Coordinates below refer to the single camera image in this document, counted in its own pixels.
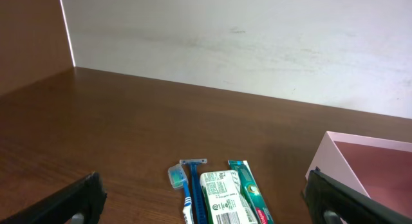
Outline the blue white toothbrush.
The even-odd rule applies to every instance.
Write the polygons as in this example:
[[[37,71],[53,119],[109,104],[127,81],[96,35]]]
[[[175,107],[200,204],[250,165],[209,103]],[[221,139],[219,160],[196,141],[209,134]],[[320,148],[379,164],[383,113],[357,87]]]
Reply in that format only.
[[[184,193],[183,218],[186,224],[193,224],[192,198],[188,186],[186,173],[180,163],[168,168],[168,176],[173,189],[182,189]]]

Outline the blue disposable razor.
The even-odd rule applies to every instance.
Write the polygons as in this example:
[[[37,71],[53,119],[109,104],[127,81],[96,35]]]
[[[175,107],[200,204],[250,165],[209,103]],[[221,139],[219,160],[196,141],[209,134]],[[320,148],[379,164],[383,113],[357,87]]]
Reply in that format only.
[[[191,172],[191,188],[193,193],[194,207],[196,211],[197,222],[199,224],[208,224],[207,209],[205,208],[205,202],[203,198],[203,192],[200,185],[200,176],[197,171],[197,166],[200,164],[206,164],[207,159],[190,159],[180,160],[182,165],[188,165]]]

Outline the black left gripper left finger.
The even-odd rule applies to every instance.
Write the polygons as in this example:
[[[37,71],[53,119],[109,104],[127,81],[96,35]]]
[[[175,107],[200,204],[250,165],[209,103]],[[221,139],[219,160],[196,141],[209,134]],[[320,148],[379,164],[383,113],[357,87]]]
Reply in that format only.
[[[1,220],[1,223],[66,223],[77,214],[82,216],[83,223],[98,223],[106,199],[107,192],[103,188],[100,174],[92,172],[41,201]]]

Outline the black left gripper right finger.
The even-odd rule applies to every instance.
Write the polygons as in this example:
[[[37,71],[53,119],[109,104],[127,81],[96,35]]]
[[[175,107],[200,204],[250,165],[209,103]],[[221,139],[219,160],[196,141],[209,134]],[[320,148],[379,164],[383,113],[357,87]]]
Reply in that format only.
[[[391,210],[322,173],[309,172],[301,193],[312,223],[411,224],[411,218]]]

